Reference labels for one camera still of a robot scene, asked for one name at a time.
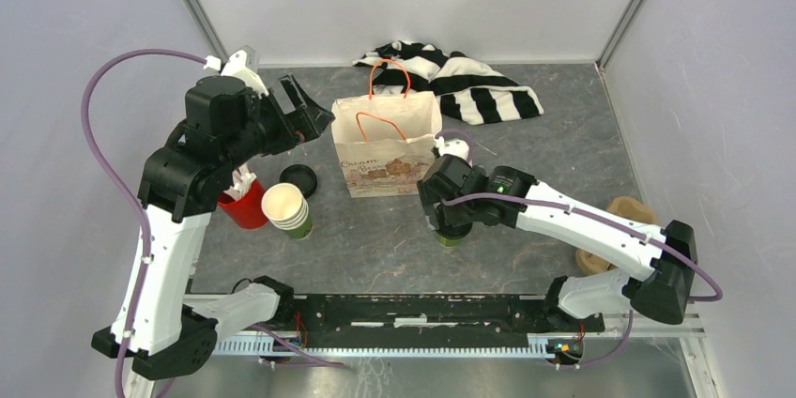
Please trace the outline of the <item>green paper coffee cup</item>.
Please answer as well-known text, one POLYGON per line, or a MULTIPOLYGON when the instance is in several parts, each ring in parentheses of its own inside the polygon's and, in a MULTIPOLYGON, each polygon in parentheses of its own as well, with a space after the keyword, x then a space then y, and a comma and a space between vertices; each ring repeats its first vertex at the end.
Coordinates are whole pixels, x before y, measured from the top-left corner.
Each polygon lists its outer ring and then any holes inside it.
POLYGON ((436 235, 436 241, 445 248, 454 248, 461 245, 466 236, 463 237, 446 237, 441 234, 436 235))

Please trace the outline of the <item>brown paper takeout bag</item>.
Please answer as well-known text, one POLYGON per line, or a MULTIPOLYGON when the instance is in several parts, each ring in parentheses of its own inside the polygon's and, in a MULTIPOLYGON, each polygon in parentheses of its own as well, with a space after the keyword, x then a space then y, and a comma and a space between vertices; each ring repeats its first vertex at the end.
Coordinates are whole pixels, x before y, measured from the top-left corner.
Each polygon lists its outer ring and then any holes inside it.
POLYGON ((372 66, 368 93, 337 99, 331 106, 331 134, 344 183, 353 198, 416 194, 416 182, 434 161, 435 135, 442 116, 431 92, 414 92, 405 67, 401 94, 375 91, 372 66))

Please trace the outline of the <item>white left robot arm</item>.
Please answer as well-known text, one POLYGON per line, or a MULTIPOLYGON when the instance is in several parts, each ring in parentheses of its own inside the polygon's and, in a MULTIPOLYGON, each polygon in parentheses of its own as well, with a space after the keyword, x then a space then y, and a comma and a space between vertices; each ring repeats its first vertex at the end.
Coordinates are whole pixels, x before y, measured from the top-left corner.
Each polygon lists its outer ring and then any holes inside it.
POLYGON ((132 371, 146 379, 172 379, 196 373, 219 341, 254 324, 279 330, 293 322, 292 288, 271 279, 195 307, 184 301, 192 264, 234 171, 255 156, 319 138, 333 121, 293 76, 283 76, 281 85, 291 112, 266 88, 231 76, 202 78, 187 91, 185 119, 145 162, 132 202, 148 224, 120 314, 94 334, 95 350, 130 359, 132 371))

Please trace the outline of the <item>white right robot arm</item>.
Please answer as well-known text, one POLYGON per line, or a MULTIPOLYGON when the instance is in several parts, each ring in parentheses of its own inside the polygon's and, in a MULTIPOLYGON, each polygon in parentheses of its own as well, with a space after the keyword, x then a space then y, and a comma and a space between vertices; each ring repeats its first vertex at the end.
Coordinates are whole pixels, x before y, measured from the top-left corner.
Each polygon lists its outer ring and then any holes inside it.
POLYGON ((668 325, 685 317, 697 266, 694 230, 685 222, 625 219, 512 167, 486 173, 453 155, 437 158, 417 188, 429 224, 443 238, 465 237, 476 222, 504 225, 563 241, 613 265, 608 272, 554 281, 542 306, 551 329, 630 310, 668 325))

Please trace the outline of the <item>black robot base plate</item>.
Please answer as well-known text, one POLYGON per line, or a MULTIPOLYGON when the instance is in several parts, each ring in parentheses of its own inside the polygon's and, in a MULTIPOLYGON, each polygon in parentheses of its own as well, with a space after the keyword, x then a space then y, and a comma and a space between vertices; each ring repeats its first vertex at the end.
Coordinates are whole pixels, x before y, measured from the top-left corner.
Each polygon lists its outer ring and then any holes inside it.
POLYGON ((302 347, 518 347, 527 337, 601 332, 601 316, 576 319, 547 297, 518 294, 306 294, 268 276, 255 283, 280 301, 267 323, 302 347))

